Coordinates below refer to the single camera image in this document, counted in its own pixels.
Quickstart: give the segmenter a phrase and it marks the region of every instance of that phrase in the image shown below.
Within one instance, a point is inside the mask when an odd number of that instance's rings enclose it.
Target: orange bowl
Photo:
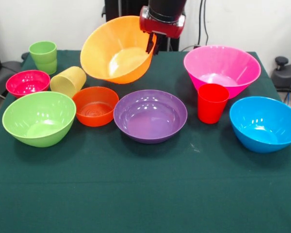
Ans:
[[[73,96],[77,119],[86,126],[99,127],[113,120],[113,110],[119,101],[118,95],[102,86],[85,88]]]
[[[123,16],[97,28],[81,50],[81,66],[93,78],[125,84],[148,70],[153,49],[146,52],[149,34],[140,30],[139,16]]]

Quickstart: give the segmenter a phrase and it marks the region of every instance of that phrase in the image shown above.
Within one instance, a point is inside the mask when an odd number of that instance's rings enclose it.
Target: table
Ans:
[[[218,124],[206,125],[197,119],[185,54],[160,52],[132,84],[86,81],[85,87],[106,86],[120,98],[140,89],[178,96],[187,123],[157,145],[132,141],[114,122],[89,128],[75,119],[57,145],[27,146],[3,129],[3,111],[15,100],[8,95],[0,111],[0,233],[291,232],[291,146],[250,152],[228,117],[239,98],[279,99],[265,69],[228,102]],[[80,66],[79,57],[80,51],[59,51],[58,72]],[[31,57],[27,69],[35,69]]]

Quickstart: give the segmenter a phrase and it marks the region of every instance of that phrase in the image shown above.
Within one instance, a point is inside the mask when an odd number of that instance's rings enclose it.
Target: small orange bowl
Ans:
[[[85,88],[72,99],[77,107],[77,119],[90,127],[110,123],[113,120],[113,110],[119,101],[116,92],[102,86]]]

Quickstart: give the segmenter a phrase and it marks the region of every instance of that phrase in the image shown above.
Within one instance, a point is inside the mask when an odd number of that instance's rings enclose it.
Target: purple bowl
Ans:
[[[159,90],[124,96],[115,106],[114,121],[132,139],[147,144],[166,141],[185,124],[188,112],[181,100]]]

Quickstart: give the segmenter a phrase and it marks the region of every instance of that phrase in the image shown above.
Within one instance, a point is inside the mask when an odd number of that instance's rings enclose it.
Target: stacked green cups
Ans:
[[[29,53],[38,70],[53,74],[57,70],[57,47],[51,41],[39,41],[29,47]]]

